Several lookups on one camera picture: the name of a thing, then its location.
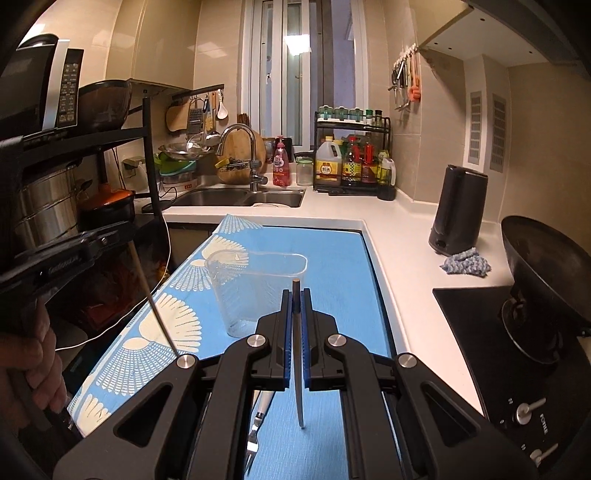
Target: spice jar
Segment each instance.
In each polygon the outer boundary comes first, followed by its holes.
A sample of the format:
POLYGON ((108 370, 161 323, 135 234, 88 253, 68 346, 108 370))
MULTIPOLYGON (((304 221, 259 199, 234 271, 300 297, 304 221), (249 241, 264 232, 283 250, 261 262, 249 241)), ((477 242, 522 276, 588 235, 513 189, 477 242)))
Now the spice jar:
POLYGON ((381 110, 375 111, 374 125, 376 127, 382 127, 384 125, 384 120, 382 119, 382 111, 381 110))

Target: blue cloth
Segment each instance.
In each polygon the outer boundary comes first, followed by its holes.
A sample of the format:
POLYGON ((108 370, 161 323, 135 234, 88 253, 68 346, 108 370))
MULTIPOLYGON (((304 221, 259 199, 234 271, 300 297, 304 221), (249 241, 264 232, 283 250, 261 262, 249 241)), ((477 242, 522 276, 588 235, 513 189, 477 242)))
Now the blue cloth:
POLYGON ((447 257, 441 268, 448 275, 464 273, 482 278, 492 270, 486 259, 478 253, 476 247, 447 257))
MULTIPOLYGON (((263 227, 231 215, 155 296, 179 350, 207 358, 222 353, 236 340, 226 334, 204 267, 204 258, 222 247, 305 255, 308 269, 303 288, 310 288, 314 309, 334 316, 339 331, 359 340, 369 351, 391 354, 386 333, 389 326, 359 233, 263 227)), ((172 359, 172 351, 154 329, 153 314, 144 306, 70 403, 68 410, 81 431, 90 433, 172 359)), ((306 428, 302 430, 297 422, 293 375, 291 382, 289 390, 276 393, 273 399, 248 478, 348 479, 339 393, 304 390, 306 428)))

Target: metal rod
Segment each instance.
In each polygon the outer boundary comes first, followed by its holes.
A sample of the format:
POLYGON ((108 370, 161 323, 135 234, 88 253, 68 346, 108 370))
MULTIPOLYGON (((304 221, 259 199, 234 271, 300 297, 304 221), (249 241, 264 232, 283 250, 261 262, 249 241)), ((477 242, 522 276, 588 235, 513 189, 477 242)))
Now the metal rod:
POLYGON ((142 100, 143 111, 142 121, 144 128, 147 129, 144 137, 144 158, 146 162, 146 175, 148 177, 148 188, 150 190, 150 199, 152 201, 152 212, 156 218, 164 222, 162 209, 160 208, 160 197, 158 182, 156 181, 156 166, 154 165, 154 150, 152 147, 152 114, 150 97, 144 97, 142 100))
POLYGON ((154 299, 152 298, 152 292, 150 292, 150 286, 148 285, 148 280, 146 280, 146 277, 144 275, 142 264, 139 262, 139 255, 138 251, 135 249, 134 241, 132 240, 131 242, 128 242, 127 246, 129 247, 129 251, 131 252, 131 258, 134 262, 134 267, 138 271, 139 283, 144 291, 144 294, 146 295, 146 298, 148 299, 148 302, 150 303, 150 306, 152 307, 152 311, 154 312, 156 321, 158 322, 158 325, 160 326, 162 333, 166 337, 166 341, 170 345, 170 348, 173 349, 174 354, 177 358, 179 358, 181 355, 178 352, 177 348, 174 346, 173 339, 170 336, 168 330, 166 329, 166 325, 164 325, 162 317, 160 316, 160 312, 156 308, 156 304, 154 303, 154 299))
POLYGON ((181 98, 185 98, 185 97, 194 97, 197 95, 202 95, 204 93, 211 93, 211 92, 215 92, 217 90, 223 90, 225 88, 225 85, 223 83, 220 83, 218 85, 211 85, 209 87, 203 87, 203 88, 198 88, 196 90, 190 90, 188 92, 181 92, 181 93, 177 93, 176 95, 173 95, 173 100, 180 100, 181 98))

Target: microwave control panel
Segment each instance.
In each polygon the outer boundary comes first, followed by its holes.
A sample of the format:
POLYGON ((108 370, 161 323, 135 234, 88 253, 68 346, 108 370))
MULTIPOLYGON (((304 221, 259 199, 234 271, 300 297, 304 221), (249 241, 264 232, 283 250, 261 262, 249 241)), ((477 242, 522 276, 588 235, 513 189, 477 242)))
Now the microwave control panel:
POLYGON ((78 87, 83 53, 84 50, 79 48, 68 48, 61 75, 60 103, 56 119, 58 128, 73 127, 78 122, 78 87))

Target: window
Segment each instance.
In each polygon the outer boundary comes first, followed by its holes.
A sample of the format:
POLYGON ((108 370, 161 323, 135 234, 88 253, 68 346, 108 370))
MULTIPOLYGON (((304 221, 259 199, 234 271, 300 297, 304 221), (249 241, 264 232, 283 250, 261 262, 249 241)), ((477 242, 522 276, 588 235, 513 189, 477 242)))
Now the window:
POLYGON ((241 109, 253 129, 309 150, 319 106, 365 108, 364 21, 361 0, 247 0, 241 109))

